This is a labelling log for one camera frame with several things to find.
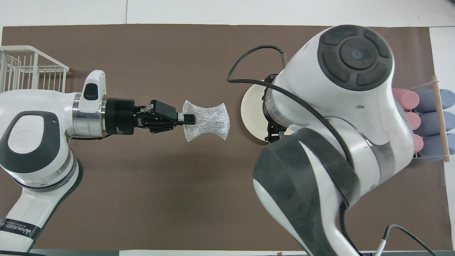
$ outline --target pink cup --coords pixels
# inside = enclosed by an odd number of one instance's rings
[[[411,90],[392,88],[392,94],[405,111],[411,110],[419,104],[419,96]]]
[[[422,137],[420,137],[419,135],[417,134],[413,134],[414,135],[414,154],[421,151],[422,148],[424,147],[424,141],[422,139]]]
[[[413,131],[415,131],[417,128],[420,126],[420,117],[418,114],[413,113],[413,112],[408,112],[406,111],[406,116],[409,119],[409,122],[411,123],[411,128]]]

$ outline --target white cable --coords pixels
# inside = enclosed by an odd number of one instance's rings
[[[378,249],[376,251],[376,254],[374,256],[380,256],[381,253],[382,253],[382,250],[384,250],[384,247],[385,247],[385,240],[382,239],[381,243],[379,244],[379,247],[378,247]]]

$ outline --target brown surface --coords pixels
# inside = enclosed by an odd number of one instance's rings
[[[55,212],[35,248],[300,250],[260,204],[251,173],[265,145],[244,127],[240,102],[249,85],[225,80],[232,64],[257,45],[291,57],[325,27],[106,25],[5,27],[3,45],[32,45],[68,65],[67,92],[88,73],[106,72],[109,97],[137,105],[158,99],[181,109],[222,102],[231,118],[227,141],[205,134],[187,143],[181,127],[102,141],[73,141],[84,166],[79,188]],[[429,81],[433,63],[428,28],[375,28],[392,47],[394,86]],[[280,71],[272,50],[254,53],[235,77],[264,79]],[[0,172],[0,215],[20,188]],[[435,250],[451,249],[442,161],[416,160],[363,197],[347,213],[361,250],[375,250],[388,224],[403,225]],[[387,250],[421,250],[393,231]]]

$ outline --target silver sponge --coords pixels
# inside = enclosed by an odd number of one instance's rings
[[[203,133],[214,133],[224,140],[228,137],[230,122],[224,103],[214,108],[202,108],[187,100],[183,105],[182,113],[193,114],[195,117],[194,125],[183,125],[187,141],[191,141]]]

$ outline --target black cable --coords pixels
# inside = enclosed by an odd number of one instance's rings
[[[100,140],[100,139],[107,138],[107,137],[109,137],[109,136],[111,136],[111,135],[112,135],[112,134],[108,134],[108,135],[106,135],[106,136],[104,136],[104,137],[95,137],[95,138],[79,138],[79,137],[72,137],[71,139],[75,139],[75,140],[95,140],[95,139],[98,139],[98,140]]]
[[[392,224],[390,226],[388,226],[386,229],[385,229],[385,232],[384,232],[384,236],[382,237],[383,240],[387,241],[387,238],[389,237],[389,233],[390,233],[390,230],[392,228],[396,228],[396,229],[399,229],[401,231],[403,231],[405,234],[407,234],[408,236],[410,236],[412,239],[414,239],[416,242],[418,242],[423,248],[425,248],[425,250],[427,250],[431,255],[433,256],[437,256],[426,244],[424,244],[419,238],[417,238],[415,235],[413,235],[411,232],[407,231],[406,229],[404,229],[403,227],[400,227],[398,225],[395,225],[395,224]]]
[[[21,251],[0,251],[0,254],[18,255],[18,256],[46,256],[46,255],[42,255],[42,254],[31,253],[31,252],[21,252]]]
[[[302,107],[304,107],[305,109],[307,109],[312,115],[314,115],[334,136],[335,138],[337,139],[338,143],[341,145],[341,148],[343,149],[343,152],[346,156],[346,160],[348,161],[348,163],[351,165],[351,166],[354,166],[354,163],[353,163],[353,160],[352,160],[352,156],[351,156],[351,152],[349,151],[349,148],[348,146],[346,145],[346,143],[344,142],[343,138],[341,137],[341,135],[337,132],[337,130],[335,130],[335,128],[327,121],[327,119],[325,119],[319,112],[317,112],[313,107],[311,107],[308,103],[306,103],[304,100],[302,100],[301,98],[297,97],[296,95],[288,92],[287,90],[281,88],[281,87],[278,87],[274,84],[271,84],[271,83],[268,83],[268,82],[264,82],[264,81],[259,81],[259,80],[254,80],[254,79],[231,79],[231,76],[232,74],[234,73],[234,71],[236,70],[237,66],[240,64],[240,62],[248,55],[250,55],[252,52],[255,52],[259,49],[264,49],[264,48],[269,48],[269,49],[275,49],[277,50],[278,52],[280,52],[281,54],[284,54],[284,52],[277,46],[271,46],[271,45],[263,45],[263,46],[257,46],[249,51],[247,51],[245,54],[243,54],[239,60],[237,60],[237,62],[234,64],[234,66],[231,68],[231,71],[229,71],[228,73],[228,77],[227,77],[227,81],[230,82],[230,83],[252,83],[252,84],[258,84],[258,85],[262,85],[262,86],[265,86],[267,88],[270,88],[272,90],[275,90],[275,91],[278,91],[286,96],[288,96],[289,98],[291,98],[292,100],[294,100],[295,102],[297,102],[298,104],[300,104]]]

